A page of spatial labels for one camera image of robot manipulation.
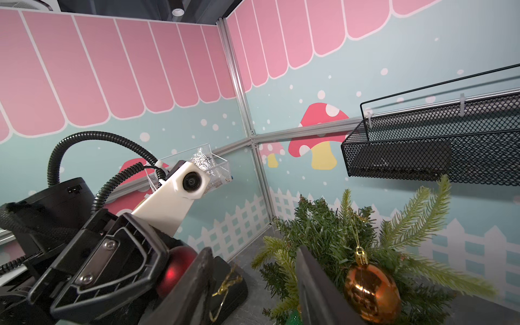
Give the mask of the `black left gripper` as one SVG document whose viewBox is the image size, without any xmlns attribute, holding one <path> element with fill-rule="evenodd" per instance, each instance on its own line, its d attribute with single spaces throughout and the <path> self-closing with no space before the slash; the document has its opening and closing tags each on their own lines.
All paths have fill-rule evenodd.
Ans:
<svg viewBox="0 0 520 325">
<path fill-rule="evenodd" d="M 27 302 L 50 308 L 54 318 L 90 323 L 151 290 L 167 256 L 167 246 L 146 222 L 101 209 L 39 278 Z"/>
</svg>

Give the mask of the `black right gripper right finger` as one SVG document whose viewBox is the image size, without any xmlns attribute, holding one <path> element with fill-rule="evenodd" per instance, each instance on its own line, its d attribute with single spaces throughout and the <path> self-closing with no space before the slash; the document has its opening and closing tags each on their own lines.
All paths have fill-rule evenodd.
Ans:
<svg viewBox="0 0 520 325">
<path fill-rule="evenodd" d="M 297 250 L 295 269 L 304 325 L 365 324 L 305 246 Z"/>
</svg>

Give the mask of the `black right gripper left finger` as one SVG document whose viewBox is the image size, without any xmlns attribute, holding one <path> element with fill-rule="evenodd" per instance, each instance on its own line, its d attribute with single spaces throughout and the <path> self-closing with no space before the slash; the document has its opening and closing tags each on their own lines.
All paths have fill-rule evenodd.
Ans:
<svg viewBox="0 0 520 325">
<path fill-rule="evenodd" d="M 210 301 L 215 288 L 212 249 L 196 254 L 182 275 L 171 275 L 171 253 L 160 255 L 158 276 L 152 290 L 159 302 L 145 312 L 140 324 L 210 324 Z"/>
</svg>

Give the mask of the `green glitter ball ornament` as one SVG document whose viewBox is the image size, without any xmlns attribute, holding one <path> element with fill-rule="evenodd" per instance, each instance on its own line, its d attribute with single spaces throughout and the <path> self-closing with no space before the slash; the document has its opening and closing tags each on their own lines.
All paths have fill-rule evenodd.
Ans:
<svg viewBox="0 0 520 325">
<path fill-rule="evenodd" d="M 285 322 L 285 325 L 303 325 L 299 311 L 294 310 L 291 312 L 287 318 L 287 321 Z"/>
</svg>

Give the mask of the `small red ball ornament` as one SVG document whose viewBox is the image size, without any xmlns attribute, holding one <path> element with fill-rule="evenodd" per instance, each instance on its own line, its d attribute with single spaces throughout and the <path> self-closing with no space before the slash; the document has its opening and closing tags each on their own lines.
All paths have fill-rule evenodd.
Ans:
<svg viewBox="0 0 520 325">
<path fill-rule="evenodd" d="M 197 252 L 190 246 L 177 246 L 169 251 L 169 261 L 156 286 L 157 295 L 161 299 L 175 288 L 196 257 Z"/>
</svg>

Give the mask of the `small green christmas tree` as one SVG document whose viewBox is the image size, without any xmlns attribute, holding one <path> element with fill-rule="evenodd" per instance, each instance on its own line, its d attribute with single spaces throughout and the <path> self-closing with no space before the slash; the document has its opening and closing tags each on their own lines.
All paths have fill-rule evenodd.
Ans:
<svg viewBox="0 0 520 325">
<path fill-rule="evenodd" d="M 278 303 L 263 310 L 276 324 L 298 319 L 297 249 L 304 246 L 367 324 L 443 324 L 457 294 L 493 297 L 487 281 L 410 252 L 446 223 L 451 185 L 421 187 L 402 211 L 376 224 L 371 207 L 354 209 L 351 192 L 339 209 L 301 197 L 292 219 L 274 218 L 252 262 Z"/>
</svg>

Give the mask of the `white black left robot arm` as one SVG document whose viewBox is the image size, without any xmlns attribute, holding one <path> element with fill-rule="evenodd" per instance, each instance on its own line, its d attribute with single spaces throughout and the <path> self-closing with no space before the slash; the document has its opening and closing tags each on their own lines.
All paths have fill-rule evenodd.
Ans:
<svg viewBox="0 0 520 325">
<path fill-rule="evenodd" d="M 167 246 L 146 222 L 106 209 L 75 178 L 1 207 L 25 270 L 1 286 L 2 324 L 138 324 L 154 301 Z"/>
</svg>

